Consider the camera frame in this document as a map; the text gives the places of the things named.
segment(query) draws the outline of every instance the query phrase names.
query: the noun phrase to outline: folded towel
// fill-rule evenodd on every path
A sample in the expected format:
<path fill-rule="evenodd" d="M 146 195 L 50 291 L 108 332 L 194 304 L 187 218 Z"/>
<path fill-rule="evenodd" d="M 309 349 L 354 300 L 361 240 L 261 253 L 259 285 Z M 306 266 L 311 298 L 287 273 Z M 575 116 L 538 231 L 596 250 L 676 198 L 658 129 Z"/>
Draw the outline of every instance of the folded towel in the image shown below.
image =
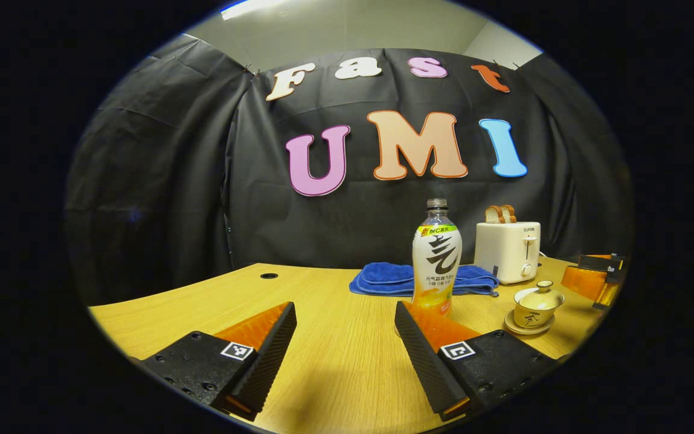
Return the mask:
<path fill-rule="evenodd" d="M 460 266 L 454 280 L 454 295 L 499 294 L 494 291 L 499 280 L 479 266 Z M 366 265 L 349 284 L 355 294 L 410 297 L 414 292 L 414 270 L 412 266 L 391 263 Z"/>

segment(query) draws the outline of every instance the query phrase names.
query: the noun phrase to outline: teacup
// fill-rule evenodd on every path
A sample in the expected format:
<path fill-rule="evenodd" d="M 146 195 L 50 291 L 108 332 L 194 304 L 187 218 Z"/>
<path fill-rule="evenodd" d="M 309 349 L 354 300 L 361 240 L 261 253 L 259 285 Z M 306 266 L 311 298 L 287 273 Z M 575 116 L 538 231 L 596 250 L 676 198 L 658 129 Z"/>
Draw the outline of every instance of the teacup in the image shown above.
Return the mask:
<path fill-rule="evenodd" d="M 519 327 L 540 327 L 553 318 L 554 312 L 564 304 L 564 294 L 551 289 L 553 282 L 544 280 L 538 282 L 538 288 L 518 291 L 513 299 L 516 308 L 513 310 L 513 320 Z"/>

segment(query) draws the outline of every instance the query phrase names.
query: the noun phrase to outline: toast slice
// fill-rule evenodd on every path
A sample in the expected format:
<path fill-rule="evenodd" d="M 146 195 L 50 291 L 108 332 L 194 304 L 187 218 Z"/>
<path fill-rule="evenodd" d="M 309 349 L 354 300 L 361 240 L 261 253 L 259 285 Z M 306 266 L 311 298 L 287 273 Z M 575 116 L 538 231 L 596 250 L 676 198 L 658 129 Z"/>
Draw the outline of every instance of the toast slice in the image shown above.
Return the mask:
<path fill-rule="evenodd" d="M 515 214 L 515 210 L 513 210 L 512 206 L 503 205 L 499 208 L 501 208 L 501 210 L 502 210 L 502 218 L 505 220 L 506 223 L 515 223 L 516 222 L 516 214 Z"/>
<path fill-rule="evenodd" d="M 502 216 L 501 209 L 492 205 L 484 212 L 486 215 L 486 223 L 504 223 L 505 219 Z"/>

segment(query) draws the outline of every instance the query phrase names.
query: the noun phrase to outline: table surface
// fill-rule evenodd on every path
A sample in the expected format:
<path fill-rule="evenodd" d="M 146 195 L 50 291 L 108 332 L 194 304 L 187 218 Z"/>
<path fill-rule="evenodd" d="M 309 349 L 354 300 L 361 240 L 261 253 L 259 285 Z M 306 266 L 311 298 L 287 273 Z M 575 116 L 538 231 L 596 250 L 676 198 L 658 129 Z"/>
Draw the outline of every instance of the table surface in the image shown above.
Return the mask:
<path fill-rule="evenodd" d="M 500 285 L 499 297 L 454 296 L 454 321 L 480 333 L 504 329 L 513 295 L 553 280 L 566 302 L 547 332 L 519 336 L 559 358 L 586 338 L 600 310 L 560 284 L 573 263 L 540 258 L 534 280 Z M 267 272 L 277 278 L 261 278 Z M 292 301 L 298 322 L 264 410 L 252 425 L 273 432 L 421 432 L 443 425 L 432 412 L 403 343 L 393 331 L 398 300 L 353 294 L 357 269 L 256 264 L 183 288 L 91 307 L 99 326 L 127 355 L 147 358 L 193 330 L 217 333 Z"/>

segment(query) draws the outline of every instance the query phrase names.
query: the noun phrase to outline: white toaster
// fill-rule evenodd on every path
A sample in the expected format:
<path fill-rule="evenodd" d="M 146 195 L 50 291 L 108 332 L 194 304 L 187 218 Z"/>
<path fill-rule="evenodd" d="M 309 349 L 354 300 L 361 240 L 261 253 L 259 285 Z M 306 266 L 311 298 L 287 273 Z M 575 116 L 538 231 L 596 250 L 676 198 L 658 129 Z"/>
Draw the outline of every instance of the white toaster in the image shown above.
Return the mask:
<path fill-rule="evenodd" d="M 540 223 L 478 223 L 474 264 L 500 283 L 531 280 L 537 275 Z"/>

